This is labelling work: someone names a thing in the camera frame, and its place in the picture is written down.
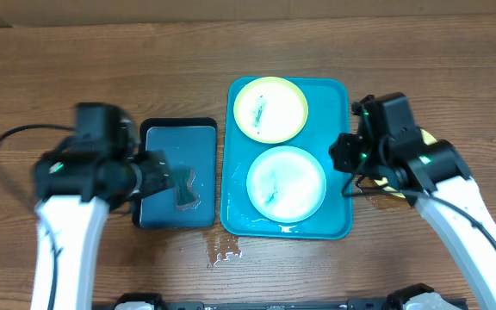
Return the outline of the dark green sponge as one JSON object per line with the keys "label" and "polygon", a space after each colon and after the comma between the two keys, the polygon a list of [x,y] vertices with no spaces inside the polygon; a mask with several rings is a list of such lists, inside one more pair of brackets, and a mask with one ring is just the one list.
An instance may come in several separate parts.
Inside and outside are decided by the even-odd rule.
{"label": "dark green sponge", "polygon": [[176,209],[195,208],[200,203],[200,196],[192,188],[195,180],[194,171],[190,168],[175,169],[171,172],[171,176],[175,185]]}

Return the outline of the light blue plate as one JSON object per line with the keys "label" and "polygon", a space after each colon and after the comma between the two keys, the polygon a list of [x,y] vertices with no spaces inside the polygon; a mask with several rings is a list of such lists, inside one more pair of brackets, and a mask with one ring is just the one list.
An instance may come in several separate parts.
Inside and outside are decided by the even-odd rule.
{"label": "light blue plate", "polygon": [[326,197],[326,174],[309,152],[276,146],[251,164],[246,190],[255,209],[269,220],[295,223],[311,217]]}

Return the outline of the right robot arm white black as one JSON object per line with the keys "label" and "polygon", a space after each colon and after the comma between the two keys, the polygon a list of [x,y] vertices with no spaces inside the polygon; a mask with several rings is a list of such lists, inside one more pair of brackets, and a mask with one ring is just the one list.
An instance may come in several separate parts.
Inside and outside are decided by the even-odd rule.
{"label": "right robot arm white black", "polygon": [[496,223],[466,162],[446,140],[419,129],[397,135],[342,133],[330,146],[335,170],[386,179],[362,196],[397,191],[446,246],[479,305],[496,309]]}

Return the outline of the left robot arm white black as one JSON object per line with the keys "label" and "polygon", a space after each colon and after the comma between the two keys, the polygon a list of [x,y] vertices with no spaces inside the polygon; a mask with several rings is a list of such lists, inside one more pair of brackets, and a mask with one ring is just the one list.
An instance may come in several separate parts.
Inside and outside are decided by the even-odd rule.
{"label": "left robot arm white black", "polygon": [[34,167],[33,309],[89,309],[109,213],[172,188],[163,152],[47,152]]}

